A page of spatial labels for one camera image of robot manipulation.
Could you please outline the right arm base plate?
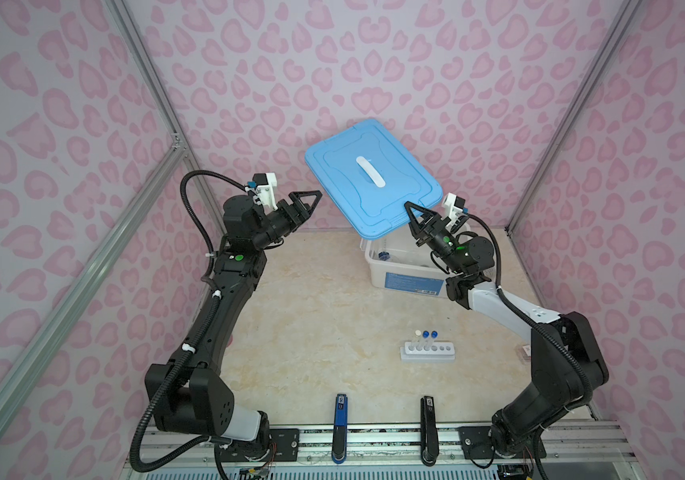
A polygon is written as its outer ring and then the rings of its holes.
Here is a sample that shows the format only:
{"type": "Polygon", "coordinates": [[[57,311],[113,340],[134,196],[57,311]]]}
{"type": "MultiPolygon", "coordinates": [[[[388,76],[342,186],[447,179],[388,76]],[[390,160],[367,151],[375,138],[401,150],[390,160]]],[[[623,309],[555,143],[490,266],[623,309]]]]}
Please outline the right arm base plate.
{"type": "Polygon", "coordinates": [[[532,432],[514,435],[495,425],[460,426],[457,428],[460,447],[466,460],[524,460],[535,454],[547,457],[542,435],[545,429],[538,426],[532,432]]]}

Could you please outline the blue plastic bin lid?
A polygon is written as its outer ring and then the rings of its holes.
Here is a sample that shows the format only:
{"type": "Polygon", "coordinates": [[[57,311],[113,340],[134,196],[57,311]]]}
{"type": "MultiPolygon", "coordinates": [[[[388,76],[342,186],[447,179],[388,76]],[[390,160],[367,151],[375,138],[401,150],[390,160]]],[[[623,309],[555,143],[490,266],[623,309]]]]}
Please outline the blue plastic bin lid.
{"type": "Polygon", "coordinates": [[[365,240],[408,224],[406,202],[430,208],[443,198],[438,181],[374,119],[308,148],[306,165],[365,240]]]}

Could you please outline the cork stoppered test tube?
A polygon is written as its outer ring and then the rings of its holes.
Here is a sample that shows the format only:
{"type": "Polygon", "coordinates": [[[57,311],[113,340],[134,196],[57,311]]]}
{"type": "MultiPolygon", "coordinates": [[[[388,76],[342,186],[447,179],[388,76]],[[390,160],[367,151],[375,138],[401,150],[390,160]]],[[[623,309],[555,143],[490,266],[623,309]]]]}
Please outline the cork stoppered test tube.
{"type": "Polygon", "coordinates": [[[420,350],[421,349],[422,339],[423,339],[423,331],[422,330],[416,330],[415,340],[412,343],[412,347],[414,350],[420,350]]]}

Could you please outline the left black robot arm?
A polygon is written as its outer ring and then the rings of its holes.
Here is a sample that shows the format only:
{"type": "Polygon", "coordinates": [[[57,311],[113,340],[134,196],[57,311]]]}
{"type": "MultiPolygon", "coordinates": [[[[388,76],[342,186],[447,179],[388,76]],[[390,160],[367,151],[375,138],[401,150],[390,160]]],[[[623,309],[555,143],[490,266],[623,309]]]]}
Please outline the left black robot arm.
{"type": "Polygon", "coordinates": [[[226,200],[224,244],[204,277],[208,298],[182,346],[166,364],[150,366],[144,379],[158,430],[256,442],[268,429],[260,412],[236,403],[220,377],[222,361],[268,264],[266,249],[310,220],[320,199],[318,190],[292,192],[272,212],[247,195],[226,200]]]}

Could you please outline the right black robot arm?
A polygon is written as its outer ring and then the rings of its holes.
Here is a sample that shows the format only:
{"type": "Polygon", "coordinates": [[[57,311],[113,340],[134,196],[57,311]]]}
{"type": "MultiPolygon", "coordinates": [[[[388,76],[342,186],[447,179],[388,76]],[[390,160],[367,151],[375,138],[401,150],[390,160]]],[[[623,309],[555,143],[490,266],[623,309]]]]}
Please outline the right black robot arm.
{"type": "Polygon", "coordinates": [[[548,427],[591,402],[609,370],[587,318],[523,300],[502,285],[502,256],[491,229],[451,226],[451,219],[413,202],[404,205],[416,245],[430,250],[446,275],[446,294],[462,308],[518,334],[530,348],[530,382],[492,417],[493,452],[511,457],[535,451],[548,427]]]}

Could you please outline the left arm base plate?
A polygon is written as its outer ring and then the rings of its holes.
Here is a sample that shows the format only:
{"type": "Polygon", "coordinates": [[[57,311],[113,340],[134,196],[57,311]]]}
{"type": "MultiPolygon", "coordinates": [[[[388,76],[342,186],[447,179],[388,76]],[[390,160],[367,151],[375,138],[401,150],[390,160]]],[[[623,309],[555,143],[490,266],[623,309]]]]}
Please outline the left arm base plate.
{"type": "Polygon", "coordinates": [[[266,447],[261,448],[256,443],[232,441],[230,444],[220,445],[220,459],[222,462],[260,463],[290,463],[298,460],[300,450],[300,430],[298,428],[272,428],[266,447]]]}

